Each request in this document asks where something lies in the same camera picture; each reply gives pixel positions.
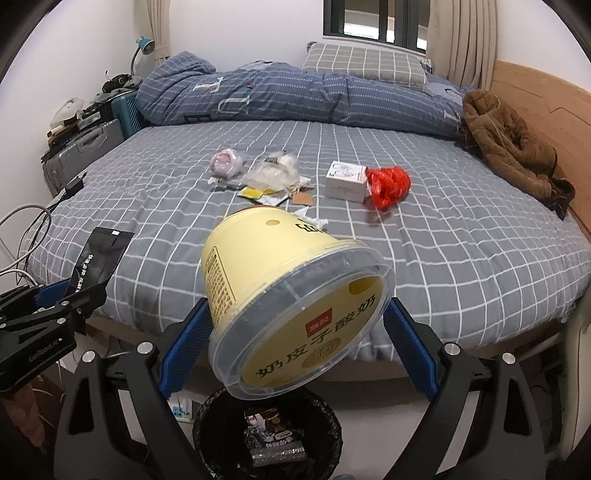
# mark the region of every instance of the blue gripper pad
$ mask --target blue gripper pad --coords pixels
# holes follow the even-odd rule
[[[55,306],[55,304],[66,295],[69,282],[70,279],[62,280],[41,288],[35,297],[35,303],[37,306],[43,307],[44,309],[49,309]]]
[[[181,391],[195,365],[201,350],[207,345],[213,331],[209,305],[205,301],[193,310],[184,330],[161,361],[160,382],[158,389],[164,398],[170,398],[174,392]]]
[[[435,360],[394,299],[384,312],[384,327],[415,390],[433,400],[439,392]]]

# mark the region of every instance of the lamp shade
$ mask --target lamp shade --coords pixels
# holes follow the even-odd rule
[[[154,40],[150,40],[149,38],[144,37],[138,37],[135,42],[139,45],[139,49],[142,51],[144,55],[149,55],[154,51]]]

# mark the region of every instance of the yellow paper bucket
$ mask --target yellow paper bucket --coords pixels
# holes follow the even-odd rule
[[[380,253],[277,207],[242,210],[215,227],[202,270],[214,324],[209,361],[246,400],[297,388],[338,363],[394,289]]]

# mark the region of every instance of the window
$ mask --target window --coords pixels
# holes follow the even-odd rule
[[[324,34],[425,52],[430,0],[324,0]]]

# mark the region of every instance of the trash can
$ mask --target trash can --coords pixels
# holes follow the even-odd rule
[[[267,480],[275,478],[275,473],[281,476],[281,471],[285,471],[285,464],[252,466],[243,436],[246,429],[244,412],[259,407],[276,407],[293,429],[301,433],[301,441],[311,459],[305,472],[298,471],[285,480],[329,480],[339,464],[343,446],[340,424],[328,404],[303,387],[255,401],[235,398],[225,388],[209,397],[197,413],[193,440],[197,454],[212,477],[218,480]]]

